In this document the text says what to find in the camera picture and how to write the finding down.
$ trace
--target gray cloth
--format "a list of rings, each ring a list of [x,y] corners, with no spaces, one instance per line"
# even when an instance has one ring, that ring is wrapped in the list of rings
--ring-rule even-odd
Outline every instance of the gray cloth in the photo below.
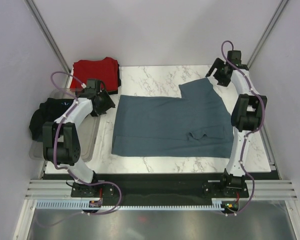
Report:
[[[231,116],[207,78],[179,85],[181,98],[122,95],[112,154],[229,158]]]

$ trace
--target white wall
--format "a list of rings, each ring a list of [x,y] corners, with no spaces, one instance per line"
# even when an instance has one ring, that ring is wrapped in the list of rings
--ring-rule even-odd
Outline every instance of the white wall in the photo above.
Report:
[[[300,200],[300,0],[290,1],[251,67],[280,173]]]
[[[39,162],[28,157],[32,113],[62,70],[23,0],[0,0],[0,240],[12,238]]]
[[[34,0],[67,64],[205,65],[232,40],[247,62],[280,0]]]

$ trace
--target white marble surface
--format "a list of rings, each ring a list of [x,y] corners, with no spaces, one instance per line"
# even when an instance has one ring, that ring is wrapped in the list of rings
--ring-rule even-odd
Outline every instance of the white marble surface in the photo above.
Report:
[[[195,66],[140,66],[121,67],[122,86],[119,94],[111,98],[118,106],[120,95],[180,98],[179,84],[204,78],[207,65]],[[235,86],[217,85],[209,78],[217,94],[223,99],[229,113],[236,104],[238,94]],[[223,172],[229,159],[214,157],[122,157],[111,154],[112,136],[116,108],[101,116],[99,132],[95,142],[92,160],[87,166],[96,173],[215,173]],[[268,158],[259,133],[255,134],[246,161],[249,172],[270,172]],[[62,173],[48,163],[46,174]]]

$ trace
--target folded red shirt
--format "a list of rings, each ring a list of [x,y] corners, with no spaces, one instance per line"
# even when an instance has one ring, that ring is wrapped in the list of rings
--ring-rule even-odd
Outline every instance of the folded red shirt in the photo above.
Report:
[[[106,57],[100,61],[80,60],[73,64],[73,75],[84,84],[88,79],[99,79],[104,81],[109,94],[117,94],[121,86],[118,61]],[[81,89],[81,85],[73,80],[70,88]]]

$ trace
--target robotic arm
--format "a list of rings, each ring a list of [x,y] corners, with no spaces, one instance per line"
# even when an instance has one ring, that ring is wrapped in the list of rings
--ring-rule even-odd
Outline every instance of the robotic arm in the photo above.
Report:
[[[115,106],[106,91],[105,84],[97,79],[88,79],[86,88],[78,94],[77,99],[73,100],[70,108],[54,122],[46,122],[43,125],[44,159],[54,163],[55,158],[56,164],[61,168],[68,169],[85,183],[92,183],[94,172],[80,157],[81,147],[77,129],[87,115],[97,117]],[[56,137],[57,127],[60,124],[60,132]],[[58,141],[55,149],[55,141],[61,136],[63,136],[63,142]]]
[[[249,69],[247,65],[241,63],[241,51],[230,50],[226,58],[226,62],[217,58],[206,77],[211,76],[216,69],[213,76],[218,84],[227,87],[232,82],[238,93],[238,99],[231,114],[234,132],[231,156],[220,182],[224,195],[233,196],[245,188],[246,173],[242,166],[245,166],[247,161],[248,149],[254,132],[262,123],[262,104],[266,107],[267,97],[259,95],[251,83]]]

